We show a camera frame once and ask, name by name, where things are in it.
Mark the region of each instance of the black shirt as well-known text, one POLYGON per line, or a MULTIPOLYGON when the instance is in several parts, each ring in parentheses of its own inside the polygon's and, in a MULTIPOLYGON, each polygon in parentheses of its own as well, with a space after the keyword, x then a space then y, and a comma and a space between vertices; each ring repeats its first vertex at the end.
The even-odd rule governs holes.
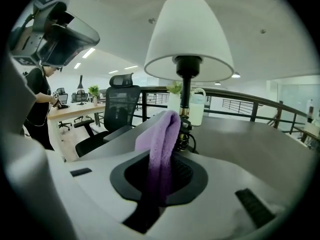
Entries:
MULTIPOLYGON (((45 71, 42 67, 33 68, 29 74, 25 77, 27 80, 27 85, 33 91, 35 95, 38 93, 43 93, 46 95, 51 95, 51 89, 45 75, 45 71)), ((34 103, 30 113, 26 119, 35 126, 44 125, 47 115, 50 111, 50 103, 34 103)))

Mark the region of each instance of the purple towel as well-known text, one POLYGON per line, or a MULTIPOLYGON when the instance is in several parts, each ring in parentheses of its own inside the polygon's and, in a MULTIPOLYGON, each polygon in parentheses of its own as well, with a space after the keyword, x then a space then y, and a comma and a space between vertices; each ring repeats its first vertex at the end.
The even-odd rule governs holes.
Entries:
POLYGON ((178 113, 169 110, 135 141, 135 150, 150 149, 146 189, 150 198, 161 203, 165 202, 171 191, 171 154, 178 138, 180 123, 178 113))

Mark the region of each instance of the person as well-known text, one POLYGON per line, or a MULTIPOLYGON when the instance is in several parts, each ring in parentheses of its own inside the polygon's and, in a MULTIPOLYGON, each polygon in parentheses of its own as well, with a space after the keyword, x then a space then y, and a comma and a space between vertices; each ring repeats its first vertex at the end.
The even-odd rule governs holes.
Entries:
POLYGON ((51 66, 38 66, 25 77, 27 86, 35 94, 36 100, 23 125, 31 138, 40 142, 46 150, 54 150, 49 140, 48 113, 51 105, 59 104, 59 100, 51 96, 47 78, 57 69, 51 66))

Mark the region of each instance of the ceiling light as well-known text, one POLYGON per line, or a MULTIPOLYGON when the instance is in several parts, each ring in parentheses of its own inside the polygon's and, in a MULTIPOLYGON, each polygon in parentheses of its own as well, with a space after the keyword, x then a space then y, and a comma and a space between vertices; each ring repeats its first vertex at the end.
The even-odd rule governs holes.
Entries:
POLYGON ((79 68, 80 64, 81 64, 81 63, 75 64, 74 68, 75 68, 75 69, 79 68))
POLYGON ((240 78, 240 74, 238 72, 234 72, 233 75, 231 76, 232 78, 240 78))
POLYGON ((133 69, 133 68, 136 68, 136 67, 138 67, 138 66, 137 66, 137 65, 134 65, 134 66, 125 67, 124 69, 125 69, 125 70, 129 70, 129 69, 133 69))
POLYGON ((94 48, 90 48, 83 56, 82 56, 82 58, 86 58, 86 57, 88 57, 90 54, 92 54, 94 51, 95 51, 96 49, 94 49, 94 48))

